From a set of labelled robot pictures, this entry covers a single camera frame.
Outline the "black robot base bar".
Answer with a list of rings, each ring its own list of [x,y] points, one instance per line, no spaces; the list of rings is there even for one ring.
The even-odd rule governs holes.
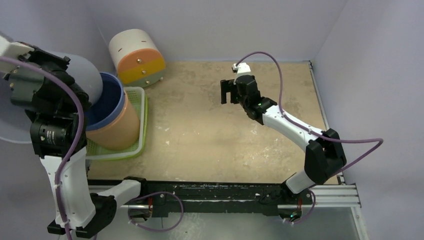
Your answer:
[[[316,203],[309,190],[292,195],[280,183],[145,180],[141,194],[123,207],[152,211],[154,218],[170,213],[262,214],[290,218]]]

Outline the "large grey plastic bucket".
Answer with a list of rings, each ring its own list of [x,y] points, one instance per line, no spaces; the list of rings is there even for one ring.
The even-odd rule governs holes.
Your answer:
[[[103,91],[103,82],[98,69],[86,58],[50,50],[58,57],[69,57],[70,63],[66,72],[89,96],[89,102],[95,104]],[[31,121],[21,107],[11,103],[12,91],[10,83],[0,79],[0,139],[15,144],[30,144]]]

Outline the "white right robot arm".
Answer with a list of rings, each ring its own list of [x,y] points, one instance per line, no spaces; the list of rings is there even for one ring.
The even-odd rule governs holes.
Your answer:
[[[338,133],[309,126],[287,112],[274,100],[261,96],[253,75],[220,81],[221,103],[240,104],[246,115],[287,137],[305,153],[303,170],[281,184],[280,196],[288,204],[301,192],[325,183],[347,163]]]

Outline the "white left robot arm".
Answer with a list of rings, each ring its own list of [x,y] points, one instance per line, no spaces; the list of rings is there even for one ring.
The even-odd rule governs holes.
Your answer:
[[[144,178],[127,177],[114,187],[91,193],[87,179],[89,109],[104,90],[103,75],[80,56],[56,55],[21,42],[0,48],[0,70],[9,102],[29,120],[28,135],[44,167],[55,201],[51,234],[95,237],[132,200],[146,203]]]

